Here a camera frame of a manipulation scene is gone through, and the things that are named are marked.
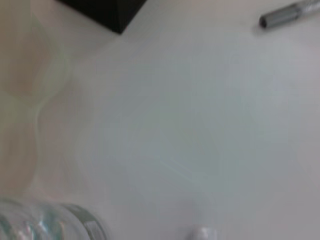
black box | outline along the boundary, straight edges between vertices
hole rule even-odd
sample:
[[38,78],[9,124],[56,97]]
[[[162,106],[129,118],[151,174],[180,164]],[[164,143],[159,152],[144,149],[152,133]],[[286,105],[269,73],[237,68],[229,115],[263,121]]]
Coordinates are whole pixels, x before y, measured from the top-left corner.
[[58,0],[121,34],[146,0]]

green label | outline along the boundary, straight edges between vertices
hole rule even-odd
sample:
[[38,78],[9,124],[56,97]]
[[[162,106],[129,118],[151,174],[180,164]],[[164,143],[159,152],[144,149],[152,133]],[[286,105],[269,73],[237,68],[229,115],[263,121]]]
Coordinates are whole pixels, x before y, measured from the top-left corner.
[[86,229],[90,240],[107,240],[104,228],[90,212],[78,205],[62,204],[62,206],[79,219]]

pen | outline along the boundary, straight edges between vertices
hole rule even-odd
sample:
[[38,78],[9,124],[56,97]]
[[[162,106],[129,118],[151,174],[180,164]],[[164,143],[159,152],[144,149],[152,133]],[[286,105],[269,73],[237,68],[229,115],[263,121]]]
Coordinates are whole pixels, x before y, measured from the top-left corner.
[[320,10],[320,0],[305,0],[293,3],[260,17],[259,25],[263,29],[274,28],[293,22]]

desk surface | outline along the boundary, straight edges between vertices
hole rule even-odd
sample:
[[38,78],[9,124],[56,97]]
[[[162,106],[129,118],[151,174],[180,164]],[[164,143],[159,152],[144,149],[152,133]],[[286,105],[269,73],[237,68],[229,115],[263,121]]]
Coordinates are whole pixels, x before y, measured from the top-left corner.
[[113,240],[319,236],[320,16],[255,27],[289,2],[148,0],[118,36],[32,0],[74,66],[41,114],[33,187]]

plastic water bottle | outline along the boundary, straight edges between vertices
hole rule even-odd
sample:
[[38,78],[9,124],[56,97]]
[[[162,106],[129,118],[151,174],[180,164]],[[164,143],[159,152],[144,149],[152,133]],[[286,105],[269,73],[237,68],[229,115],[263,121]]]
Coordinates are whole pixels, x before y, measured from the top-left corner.
[[73,204],[0,199],[0,240],[109,240],[103,224]]

